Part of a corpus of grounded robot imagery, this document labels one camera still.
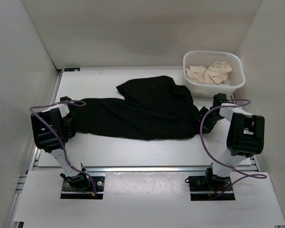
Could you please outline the black trousers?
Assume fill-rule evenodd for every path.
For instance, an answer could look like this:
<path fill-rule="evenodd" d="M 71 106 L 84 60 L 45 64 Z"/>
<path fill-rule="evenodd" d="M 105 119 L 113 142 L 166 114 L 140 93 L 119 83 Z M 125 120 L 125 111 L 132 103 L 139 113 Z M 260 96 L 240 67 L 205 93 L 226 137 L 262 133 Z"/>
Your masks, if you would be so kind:
<path fill-rule="evenodd" d="M 129 80 L 120 98 L 84 98 L 73 108 L 78 133 L 138 140 L 188 139 L 200 131 L 199 110 L 189 89 L 168 76 Z"/>

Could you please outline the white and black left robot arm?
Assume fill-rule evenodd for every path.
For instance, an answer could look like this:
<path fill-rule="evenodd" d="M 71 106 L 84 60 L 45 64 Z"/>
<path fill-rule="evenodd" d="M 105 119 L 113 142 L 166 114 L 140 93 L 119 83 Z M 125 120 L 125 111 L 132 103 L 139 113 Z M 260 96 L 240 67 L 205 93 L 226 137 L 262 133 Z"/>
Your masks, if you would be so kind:
<path fill-rule="evenodd" d="M 66 143 L 76 134 L 71 126 L 73 112 L 69 107 L 83 107 L 85 104 L 84 101 L 72 100 L 65 96 L 60 102 L 33 106 L 29 111 L 36 147 L 55 158 L 63 169 L 60 176 L 70 187 L 96 194 L 95 182 L 91 175 L 82 163 L 68 158 L 66 150 Z"/>

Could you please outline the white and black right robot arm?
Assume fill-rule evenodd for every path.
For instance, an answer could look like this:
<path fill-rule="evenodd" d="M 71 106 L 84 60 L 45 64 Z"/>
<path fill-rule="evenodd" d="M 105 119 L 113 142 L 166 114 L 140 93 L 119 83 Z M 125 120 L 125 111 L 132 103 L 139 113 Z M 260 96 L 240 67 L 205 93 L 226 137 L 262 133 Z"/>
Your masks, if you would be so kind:
<path fill-rule="evenodd" d="M 206 169 L 203 185 L 209 190 L 226 186 L 230 173 L 245 159 L 260 154 L 264 148 L 265 118 L 254 115 L 228 100 L 226 94 L 213 97 L 213 105 L 199 111 L 201 144 L 213 163 Z M 229 121 L 226 149 L 219 158 L 211 155 L 203 135 L 210 133 L 216 123 L 222 119 Z"/>

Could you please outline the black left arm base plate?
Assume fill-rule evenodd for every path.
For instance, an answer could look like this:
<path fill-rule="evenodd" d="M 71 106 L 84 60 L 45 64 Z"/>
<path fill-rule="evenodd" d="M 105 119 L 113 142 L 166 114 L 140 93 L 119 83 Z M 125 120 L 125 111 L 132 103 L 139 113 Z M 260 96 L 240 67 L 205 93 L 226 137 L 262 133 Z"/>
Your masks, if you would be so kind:
<path fill-rule="evenodd" d="M 61 199 L 73 200 L 102 200 L 105 188 L 105 176 L 92 176 L 91 179 L 85 174 L 67 177 L 61 173 L 63 178 L 61 188 Z"/>

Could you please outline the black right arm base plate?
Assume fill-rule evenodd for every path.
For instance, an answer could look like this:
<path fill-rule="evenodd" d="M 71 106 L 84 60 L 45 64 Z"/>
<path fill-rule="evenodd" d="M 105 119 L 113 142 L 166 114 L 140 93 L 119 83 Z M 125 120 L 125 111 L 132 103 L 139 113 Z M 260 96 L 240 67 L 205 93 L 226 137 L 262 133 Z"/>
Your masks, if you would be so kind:
<path fill-rule="evenodd" d="M 236 200 L 231 179 L 210 181 L 206 183 L 205 176 L 189 176 L 184 181 L 189 185 L 191 201 L 233 201 Z"/>

